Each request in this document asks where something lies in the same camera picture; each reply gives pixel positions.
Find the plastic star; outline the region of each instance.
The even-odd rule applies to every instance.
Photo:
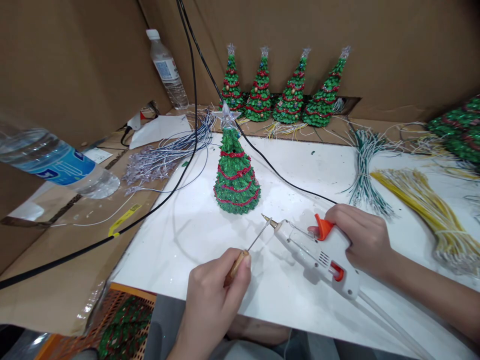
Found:
[[[303,49],[303,52],[302,52],[302,54],[301,54],[301,57],[302,57],[302,58],[308,58],[308,57],[309,57],[310,50],[312,50],[310,47],[304,48],[304,49]]]
[[[226,47],[228,49],[228,56],[235,55],[235,46],[232,43],[229,43]]]
[[[341,58],[341,59],[346,59],[346,58],[348,58],[351,49],[352,49],[351,46],[346,46],[346,47],[344,47],[344,48],[341,50],[340,58]]]
[[[223,103],[222,111],[214,111],[213,115],[220,119],[220,127],[222,129],[236,129],[235,119],[238,118],[242,113],[239,111],[230,111],[229,106],[226,102]]]
[[[260,50],[261,50],[261,56],[262,56],[262,58],[263,58],[263,57],[266,57],[266,58],[269,57],[269,50],[270,50],[270,48],[269,48],[268,46],[265,45],[265,46],[261,47]]]

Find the glue gun nozzle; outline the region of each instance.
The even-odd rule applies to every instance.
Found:
[[[269,220],[271,220],[271,221],[270,221],[270,225],[271,225],[271,227],[272,227],[272,228],[274,228],[274,229],[275,229],[275,228],[276,228],[276,227],[279,225],[279,223],[278,223],[278,222],[276,222],[276,221],[273,221],[273,219],[271,219],[270,217],[268,217],[268,216],[265,216],[265,215],[263,215],[263,214],[261,214],[261,215],[263,216],[263,218],[264,218],[266,221],[269,221]]]

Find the orange trigger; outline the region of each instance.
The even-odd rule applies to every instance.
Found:
[[[327,221],[320,218],[320,215],[315,214],[316,222],[318,223],[318,230],[320,231],[320,236],[318,237],[318,241],[323,241],[327,238],[330,234],[330,231],[334,227],[334,225]]]

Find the white work surface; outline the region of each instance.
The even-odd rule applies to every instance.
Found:
[[[213,143],[222,135],[215,133]],[[293,184],[317,192],[339,203],[348,203],[347,189],[355,178],[355,149],[320,143],[267,140],[250,137],[277,171]],[[298,226],[316,225],[314,214],[321,217],[332,206],[297,191],[266,165],[242,138],[240,142],[261,185],[257,207],[246,215],[234,215],[220,209],[213,193],[220,158],[218,146],[210,145],[203,173],[191,185],[176,192],[151,215],[127,249],[111,281],[178,299],[186,299],[190,271],[219,257],[227,248],[247,248],[265,224],[260,213],[279,222],[293,221]],[[464,195],[478,193],[475,184],[435,174],[438,168],[423,167],[430,160],[384,152],[377,154],[371,169],[418,168],[426,173],[431,187],[446,200],[466,230],[480,233],[479,224]],[[205,164],[206,149],[195,155],[183,183],[198,175]],[[165,190],[171,190],[183,167],[179,167]],[[393,207],[399,218],[388,223],[391,246],[401,254],[434,271],[480,291],[480,282],[468,276],[455,276],[432,258],[436,245],[422,220],[386,188],[374,185]],[[166,194],[161,194],[157,204]],[[312,284],[304,269],[273,236],[268,227],[250,251],[252,278],[243,299],[240,314],[282,324],[295,329],[325,335],[416,357],[391,329],[361,299],[349,302],[328,284]],[[475,354],[452,330],[418,304],[409,302],[368,275],[361,274],[361,289],[422,344],[435,359],[476,359]]]

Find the orange plastic crate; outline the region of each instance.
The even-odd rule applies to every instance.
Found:
[[[150,311],[153,312],[155,296],[149,293],[144,293],[144,296],[142,296],[143,291],[137,289],[134,290],[135,291],[132,292],[140,297],[141,301],[150,308]],[[81,353],[85,349],[97,349],[100,340],[102,339],[106,328],[112,322],[115,313],[130,296],[132,296],[131,293],[110,289],[101,303],[101,308],[95,316],[91,330],[87,336],[68,337],[57,334],[52,335],[35,360],[71,360],[73,356]],[[150,323],[148,323],[148,326],[137,335],[146,335],[148,334],[149,329]],[[139,350],[131,359],[143,360],[146,344],[147,340],[141,344]]]

